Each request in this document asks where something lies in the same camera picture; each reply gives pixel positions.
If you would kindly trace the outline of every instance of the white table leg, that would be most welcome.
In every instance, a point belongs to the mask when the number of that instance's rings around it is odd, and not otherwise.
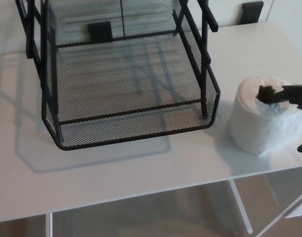
[[[235,182],[234,182],[233,179],[230,179],[230,180],[229,180],[229,183],[230,183],[230,186],[231,186],[231,188],[232,188],[232,192],[233,192],[233,194],[234,194],[236,203],[238,204],[239,210],[240,210],[240,212],[241,212],[241,215],[242,215],[242,218],[243,218],[245,227],[246,227],[248,233],[251,234],[251,233],[253,233],[253,229],[252,229],[250,220],[249,220],[249,218],[248,218],[248,215],[247,215],[247,213],[246,213],[246,211],[245,211],[245,208],[244,208],[243,202],[242,202],[242,200],[241,200],[239,191],[238,191],[238,189],[236,188],[236,185],[235,185]]]
[[[46,214],[45,217],[45,237],[53,237],[53,213]]]

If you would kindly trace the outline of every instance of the white surface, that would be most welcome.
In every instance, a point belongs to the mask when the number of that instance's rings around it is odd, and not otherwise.
[[[259,86],[282,90],[286,82],[278,77],[246,78],[239,86],[229,120],[229,132],[244,151],[264,155],[302,135],[302,111],[288,102],[267,105],[256,96]]]
[[[210,8],[222,26],[237,23],[241,4],[254,0],[210,0]],[[260,22],[264,22],[268,15],[272,0],[263,0],[264,8],[260,16]],[[197,0],[189,0],[189,8],[197,25],[201,26],[201,9]],[[40,38],[39,26],[36,23],[36,42]],[[25,51],[25,34],[14,0],[0,0],[0,54],[17,53]]]
[[[0,221],[302,166],[302,139],[258,158],[225,129],[242,79],[302,82],[302,58],[285,33],[253,24],[209,37],[222,91],[212,128],[72,152],[59,150],[41,121],[33,61],[0,56]]]
[[[269,22],[280,22],[302,55],[302,0],[275,0]]]

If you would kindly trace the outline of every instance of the black handle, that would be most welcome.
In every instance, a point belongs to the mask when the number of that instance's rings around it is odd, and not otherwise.
[[[214,15],[212,14],[207,2],[203,2],[202,0],[198,0],[199,6],[201,7],[202,14],[208,22],[210,29],[212,32],[217,32],[219,29],[219,25],[216,22]]]

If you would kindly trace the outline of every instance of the wall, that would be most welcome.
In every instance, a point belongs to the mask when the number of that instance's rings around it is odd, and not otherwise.
[[[210,7],[220,26],[234,25],[240,14],[241,3],[253,0],[210,0]],[[265,21],[272,0],[263,0],[260,21]],[[195,22],[201,27],[201,9],[197,0],[189,0]],[[25,34],[14,0],[0,0],[0,54],[24,51]]]
[[[279,21],[302,54],[302,0],[274,0],[268,21]]]

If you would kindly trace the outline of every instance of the black plastic piece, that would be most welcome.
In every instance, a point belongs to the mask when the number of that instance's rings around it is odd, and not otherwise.
[[[264,2],[248,2],[242,4],[242,15],[239,25],[257,23],[259,21],[259,16],[263,9]]]
[[[27,58],[33,58],[33,38],[34,38],[34,13],[35,13],[35,0],[28,0],[28,15],[27,15],[27,43],[26,55]]]
[[[92,43],[112,42],[110,21],[88,24],[88,32]]]
[[[257,98],[266,104],[289,101],[302,110],[302,85],[285,85],[279,92],[275,92],[272,86],[260,86]],[[297,150],[302,153],[302,145]]]

